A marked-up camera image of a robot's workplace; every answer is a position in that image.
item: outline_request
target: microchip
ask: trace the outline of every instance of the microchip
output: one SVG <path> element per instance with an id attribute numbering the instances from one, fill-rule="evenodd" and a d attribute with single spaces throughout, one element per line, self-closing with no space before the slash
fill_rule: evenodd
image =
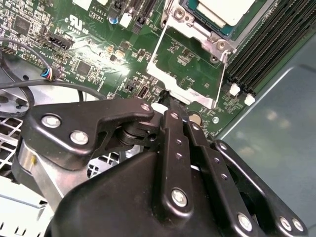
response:
<path id="1" fill-rule="evenodd" d="M 13 29 L 16 32 L 27 36 L 27 34 L 29 33 L 30 27 L 31 27 L 30 22 L 28 22 L 27 20 L 24 20 L 20 16 L 16 16 L 15 21 L 14 21 L 14 25 L 13 25 Z"/>
<path id="2" fill-rule="evenodd" d="M 115 56 L 115 55 L 112 55 L 112 56 L 110 57 L 110 60 L 111 60 L 111 61 L 115 61 L 115 60 L 116 60 L 116 56 Z"/>
<path id="3" fill-rule="evenodd" d="M 128 49 L 129 49 L 129 44 L 126 43 L 126 42 L 120 43 L 120 46 L 121 46 L 121 48 L 124 49 L 124 50 L 128 50 Z"/>
<path id="4" fill-rule="evenodd" d="M 183 53 L 184 57 L 187 57 L 189 55 L 190 51 L 186 48 L 185 50 L 183 50 L 182 53 Z"/>
<path id="5" fill-rule="evenodd" d="M 41 29 L 39 30 L 39 33 L 41 35 L 46 35 L 47 31 L 48 31 L 47 26 L 46 25 L 42 25 Z"/>
<path id="6" fill-rule="evenodd" d="M 136 83 L 129 80 L 125 89 L 129 92 L 132 92 L 135 89 L 135 87 L 136 87 Z"/>
<path id="7" fill-rule="evenodd" d="M 145 53 L 146 53 L 146 52 L 145 52 L 144 50 L 140 50 L 138 54 L 139 54 L 139 56 L 144 57 Z"/>
<path id="8" fill-rule="evenodd" d="M 83 76 L 87 76 L 90 72 L 91 66 L 81 61 L 77 67 L 77 72 Z"/>

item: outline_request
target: black connector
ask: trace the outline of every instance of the black connector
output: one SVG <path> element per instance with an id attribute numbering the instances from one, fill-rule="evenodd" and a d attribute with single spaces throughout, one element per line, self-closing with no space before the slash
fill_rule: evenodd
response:
<path id="1" fill-rule="evenodd" d="M 67 50 L 73 46 L 75 42 L 71 39 L 66 39 L 57 34 L 51 34 L 48 36 L 48 41 L 51 42 L 55 47 L 61 48 L 62 50 Z"/>
<path id="2" fill-rule="evenodd" d="M 146 86 L 143 86 L 143 88 L 140 90 L 140 92 L 138 93 L 137 97 L 138 98 L 144 98 L 147 95 L 147 92 L 149 91 L 149 88 Z"/>

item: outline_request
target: black cable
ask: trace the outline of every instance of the black cable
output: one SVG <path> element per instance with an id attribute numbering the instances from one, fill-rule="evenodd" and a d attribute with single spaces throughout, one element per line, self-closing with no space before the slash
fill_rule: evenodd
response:
<path id="1" fill-rule="evenodd" d="M 81 90 L 78 90 L 78 96 L 79 96 L 79 101 L 83 102 L 84 98 L 83 98 L 83 92 Z"/>
<path id="2" fill-rule="evenodd" d="M 5 59 L 0 53 L 0 65 L 4 73 L 13 81 L 13 82 L 22 82 L 8 67 Z M 23 92 L 26 100 L 28 101 L 28 109 L 32 108 L 35 104 L 35 99 L 32 91 L 27 87 L 21 87 L 20 90 Z M 27 111 L 24 112 L 16 112 L 16 113 L 8 113 L 0 111 L 0 118 L 21 118 L 26 114 Z"/>
<path id="3" fill-rule="evenodd" d="M 77 84 L 71 84 L 67 82 L 61 82 L 61 81 L 55 81 L 55 82 L 50 82 L 46 80 L 29 80 L 29 81 L 22 81 L 22 82 L 9 82 L 9 83 L 2 83 L 0 84 L 0 90 L 2 89 L 10 89 L 10 88 L 21 88 L 21 87 L 26 87 L 26 86 L 37 86 L 37 85 L 52 85 L 52 86 L 61 86 L 61 87 L 68 87 L 71 89 L 79 90 L 82 92 L 86 92 L 95 98 L 99 100 L 106 100 L 107 97 L 100 92 L 91 89 L 89 87 L 86 87 L 84 85 L 77 85 Z"/>

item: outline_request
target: cable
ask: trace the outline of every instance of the cable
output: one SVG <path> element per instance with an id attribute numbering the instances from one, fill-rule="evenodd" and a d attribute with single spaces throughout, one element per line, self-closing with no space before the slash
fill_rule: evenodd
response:
<path id="1" fill-rule="evenodd" d="M 68 87 L 71 89 L 79 90 L 82 92 L 86 92 L 95 98 L 99 100 L 106 100 L 107 97 L 100 92 L 91 89 L 89 87 L 86 87 L 84 85 L 77 85 L 77 84 L 71 84 L 67 82 L 60 82 L 60 81 L 55 81 L 55 82 L 50 82 L 46 80 L 29 80 L 29 81 L 22 81 L 22 82 L 9 82 L 9 83 L 2 83 L 0 84 L 0 90 L 2 89 L 10 89 L 10 88 L 21 88 L 21 87 L 27 87 L 27 86 L 37 86 L 37 85 L 52 85 L 52 86 L 61 86 L 61 87 Z"/>
<path id="2" fill-rule="evenodd" d="M 39 58 L 44 63 L 44 65 L 48 69 L 51 68 L 51 66 L 47 63 L 47 61 L 42 56 L 40 56 L 40 54 L 38 54 L 34 49 L 29 47 L 28 45 L 23 44 L 23 43 L 21 43 L 21 42 L 19 42 L 17 40 L 14 40 L 14 39 L 10 39 L 10 38 L 2 38 L 2 37 L 0 37 L 0 41 L 11 42 L 11 43 L 17 44 L 17 45 L 19 45 L 19 46 L 31 51 L 37 58 Z"/>
<path id="3" fill-rule="evenodd" d="M 79 101 L 83 102 L 84 98 L 83 98 L 83 92 L 81 90 L 78 90 L 78 96 L 79 96 Z"/>
<path id="4" fill-rule="evenodd" d="M 13 82 L 22 82 L 8 67 L 5 59 L 3 58 L 2 54 L 0 53 L 0 66 L 4 73 L 13 81 Z M 27 87 L 22 87 L 20 90 L 23 92 L 26 100 L 28 101 L 28 109 L 34 106 L 35 99 L 32 91 Z M 21 118 L 26 114 L 27 111 L 24 112 L 16 112 L 16 113 L 8 113 L 0 111 L 0 118 Z"/>

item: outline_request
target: white connector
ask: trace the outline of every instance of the white connector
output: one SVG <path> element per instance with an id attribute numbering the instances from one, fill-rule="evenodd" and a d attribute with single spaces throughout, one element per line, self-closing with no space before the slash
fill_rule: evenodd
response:
<path id="1" fill-rule="evenodd" d="M 126 12 L 123 14 L 121 20 L 119 21 L 119 24 L 127 28 L 130 22 L 132 21 L 132 19 L 133 19 L 133 16 L 129 12 Z"/>
<path id="2" fill-rule="evenodd" d="M 251 106 L 255 102 L 256 102 L 256 99 L 251 94 L 247 94 L 247 97 L 245 99 L 245 105 Z"/>
<path id="3" fill-rule="evenodd" d="M 97 0 L 99 3 L 101 3 L 103 6 L 105 6 L 109 0 Z"/>
<path id="4" fill-rule="evenodd" d="M 229 93 L 233 96 L 236 96 L 238 95 L 239 92 L 240 92 L 240 87 L 236 83 L 233 83 L 229 90 Z"/>

